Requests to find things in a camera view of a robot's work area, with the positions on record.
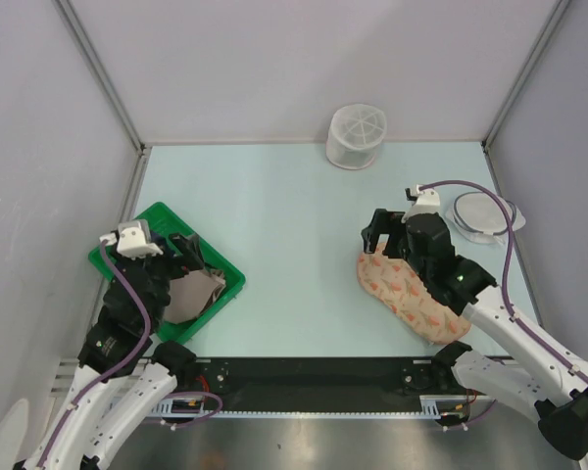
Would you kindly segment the aluminium frame rail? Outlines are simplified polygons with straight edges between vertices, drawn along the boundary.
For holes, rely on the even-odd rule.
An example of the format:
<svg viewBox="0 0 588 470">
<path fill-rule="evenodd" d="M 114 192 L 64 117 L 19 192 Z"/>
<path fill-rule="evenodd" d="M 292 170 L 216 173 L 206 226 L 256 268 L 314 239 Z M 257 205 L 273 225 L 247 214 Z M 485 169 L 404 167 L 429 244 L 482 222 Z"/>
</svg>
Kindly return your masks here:
<svg viewBox="0 0 588 470">
<path fill-rule="evenodd" d="M 121 396 L 127 392 L 139 379 L 143 373 L 146 365 L 149 363 L 148 357 L 142 358 L 137 362 L 137 365 L 133 369 L 131 375 L 126 379 L 124 384 L 119 388 L 117 392 L 118 396 Z M 68 394 L 71 388 L 71 383 L 74 379 L 74 372 L 77 369 L 78 362 L 75 358 L 63 359 L 58 367 L 55 375 L 54 383 L 51 387 L 50 396 L 53 398 L 64 397 Z"/>
</svg>

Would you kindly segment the flat white mesh laundry bag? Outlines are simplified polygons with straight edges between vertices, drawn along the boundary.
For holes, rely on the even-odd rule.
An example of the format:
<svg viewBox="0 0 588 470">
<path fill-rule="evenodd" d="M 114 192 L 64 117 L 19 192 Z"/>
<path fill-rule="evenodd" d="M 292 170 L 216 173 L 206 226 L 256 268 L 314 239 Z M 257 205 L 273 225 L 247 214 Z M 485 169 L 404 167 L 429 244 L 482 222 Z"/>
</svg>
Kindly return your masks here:
<svg viewBox="0 0 588 470">
<path fill-rule="evenodd" d="M 467 192 L 458 196 L 446 211 L 446 217 L 470 242 L 503 244 L 508 225 L 494 200 L 482 192 Z"/>
</svg>

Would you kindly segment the pink tulip mesh laundry bag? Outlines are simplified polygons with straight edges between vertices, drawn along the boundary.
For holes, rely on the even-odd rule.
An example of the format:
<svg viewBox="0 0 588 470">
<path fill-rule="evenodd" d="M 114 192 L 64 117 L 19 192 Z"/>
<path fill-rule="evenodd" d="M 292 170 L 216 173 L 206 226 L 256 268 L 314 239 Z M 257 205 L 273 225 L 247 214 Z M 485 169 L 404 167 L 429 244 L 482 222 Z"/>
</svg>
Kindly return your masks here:
<svg viewBox="0 0 588 470">
<path fill-rule="evenodd" d="M 448 345 L 464 337 L 471 323 L 436 302 L 408 263 L 387 257 L 384 248 L 380 243 L 372 254 L 359 254 L 356 268 L 362 288 L 429 344 Z"/>
</svg>

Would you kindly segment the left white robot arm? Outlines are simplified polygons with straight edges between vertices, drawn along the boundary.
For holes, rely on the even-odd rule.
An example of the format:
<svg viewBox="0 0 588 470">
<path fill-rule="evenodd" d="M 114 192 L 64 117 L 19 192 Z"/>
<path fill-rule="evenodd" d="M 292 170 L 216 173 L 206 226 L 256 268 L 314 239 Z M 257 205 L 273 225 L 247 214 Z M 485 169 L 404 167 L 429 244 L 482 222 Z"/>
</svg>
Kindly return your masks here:
<svg viewBox="0 0 588 470">
<path fill-rule="evenodd" d="M 98 320 L 78 355 L 62 407 L 34 453 L 17 469 L 107 469 L 151 409 L 199 375 L 193 352 L 173 341 L 155 347 L 143 372 L 119 401 L 151 336 L 171 303 L 171 282 L 205 266 L 200 239 L 173 233 L 152 239 L 135 227 L 100 240 L 99 254 L 114 276 Z"/>
</svg>

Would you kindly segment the white cylindrical mesh laundry bag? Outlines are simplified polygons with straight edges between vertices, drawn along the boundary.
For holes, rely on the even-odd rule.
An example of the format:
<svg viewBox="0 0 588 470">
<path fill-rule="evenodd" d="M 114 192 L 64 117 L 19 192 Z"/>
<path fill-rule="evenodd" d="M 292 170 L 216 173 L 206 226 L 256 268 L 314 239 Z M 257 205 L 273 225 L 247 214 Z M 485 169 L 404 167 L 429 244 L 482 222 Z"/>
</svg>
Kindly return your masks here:
<svg viewBox="0 0 588 470">
<path fill-rule="evenodd" d="M 326 157 L 342 169 L 364 169 L 375 160 L 386 132 L 386 114 L 379 108 L 367 104 L 344 106 L 331 119 Z"/>
</svg>

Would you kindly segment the green plastic tray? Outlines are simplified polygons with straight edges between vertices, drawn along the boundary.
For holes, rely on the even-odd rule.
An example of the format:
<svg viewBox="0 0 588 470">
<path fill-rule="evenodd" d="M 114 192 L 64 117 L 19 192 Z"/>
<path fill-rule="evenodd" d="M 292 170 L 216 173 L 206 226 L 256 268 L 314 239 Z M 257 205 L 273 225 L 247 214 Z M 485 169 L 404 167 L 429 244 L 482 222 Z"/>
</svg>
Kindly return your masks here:
<svg viewBox="0 0 588 470">
<path fill-rule="evenodd" d="M 168 206 L 158 202 L 102 235 L 89 261 L 110 281 L 92 327 L 96 338 L 137 342 L 143 318 L 112 263 L 133 285 L 161 341 L 185 343 L 241 291 L 245 276 Z"/>
</svg>

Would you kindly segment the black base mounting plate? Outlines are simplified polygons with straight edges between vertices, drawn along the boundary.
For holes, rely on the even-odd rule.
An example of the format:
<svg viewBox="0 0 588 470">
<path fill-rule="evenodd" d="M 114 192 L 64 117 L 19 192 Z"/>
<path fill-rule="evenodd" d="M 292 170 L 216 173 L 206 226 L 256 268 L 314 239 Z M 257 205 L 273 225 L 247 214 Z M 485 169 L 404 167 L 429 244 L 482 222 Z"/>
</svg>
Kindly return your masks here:
<svg viewBox="0 0 588 470">
<path fill-rule="evenodd" d="M 463 396 L 448 368 L 415 357 L 237 357 L 203 358 L 196 378 L 179 391 L 207 391 L 219 398 L 350 393 L 388 396 Z"/>
</svg>

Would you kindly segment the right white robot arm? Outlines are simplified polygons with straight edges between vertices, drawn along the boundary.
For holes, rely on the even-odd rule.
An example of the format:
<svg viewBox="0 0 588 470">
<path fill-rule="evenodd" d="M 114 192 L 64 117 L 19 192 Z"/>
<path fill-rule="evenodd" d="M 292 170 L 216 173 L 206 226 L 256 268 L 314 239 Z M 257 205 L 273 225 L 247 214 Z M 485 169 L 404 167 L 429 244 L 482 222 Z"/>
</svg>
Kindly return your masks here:
<svg viewBox="0 0 588 470">
<path fill-rule="evenodd" d="M 380 236 L 390 259 L 405 261 L 426 291 L 455 316 L 494 340 L 516 363 L 493 361 L 454 342 L 432 368 L 444 393 L 476 389 L 523 414 L 560 454 L 579 461 L 588 453 L 588 361 L 565 348 L 509 299 L 501 283 L 477 262 L 457 254 L 450 231 L 435 213 L 407 215 L 377 209 L 363 229 L 364 251 Z"/>
</svg>

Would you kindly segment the beige cloth in tray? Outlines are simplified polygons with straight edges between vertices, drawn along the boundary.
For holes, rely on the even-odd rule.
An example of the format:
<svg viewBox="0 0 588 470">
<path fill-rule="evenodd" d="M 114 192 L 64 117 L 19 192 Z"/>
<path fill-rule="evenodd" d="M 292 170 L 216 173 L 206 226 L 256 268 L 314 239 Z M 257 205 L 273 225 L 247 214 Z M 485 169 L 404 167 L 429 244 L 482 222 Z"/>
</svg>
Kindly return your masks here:
<svg viewBox="0 0 588 470">
<path fill-rule="evenodd" d="M 207 311 L 221 296 L 226 287 L 224 271 L 207 269 L 189 273 L 171 282 L 171 303 L 164 320 L 180 324 L 195 320 Z"/>
</svg>

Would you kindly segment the navy garment in tray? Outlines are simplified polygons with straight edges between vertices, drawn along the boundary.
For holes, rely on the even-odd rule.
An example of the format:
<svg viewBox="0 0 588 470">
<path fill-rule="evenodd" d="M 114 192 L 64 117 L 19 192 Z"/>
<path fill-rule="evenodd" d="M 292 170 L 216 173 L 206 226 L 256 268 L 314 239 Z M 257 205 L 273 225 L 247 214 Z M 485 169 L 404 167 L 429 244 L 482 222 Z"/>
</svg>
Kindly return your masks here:
<svg viewBox="0 0 588 470">
<path fill-rule="evenodd" d="M 122 256 L 120 256 L 118 253 L 118 260 L 116 262 L 116 265 L 118 268 L 126 268 L 129 269 L 131 268 L 142 268 L 145 272 L 147 272 L 148 274 L 153 274 L 154 272 L 157 271 L 157 269 L 159 268 L 161 262 L 164 260 L 164 257 L 166 255 L 166 251 L 167 251 L 167 245 L 166 242 L 161 238 L 155 238 L 155 239 L 151 239 L 154 243 L 156 243 L 162 250 L 163 250 L 163 254 L 160 256 L 156 256 L 156 257 L 148 257 L 148 258 L 136 258 L 136 259 L 130 259 L 130 258 L 124 258 Z"/>
</svg>

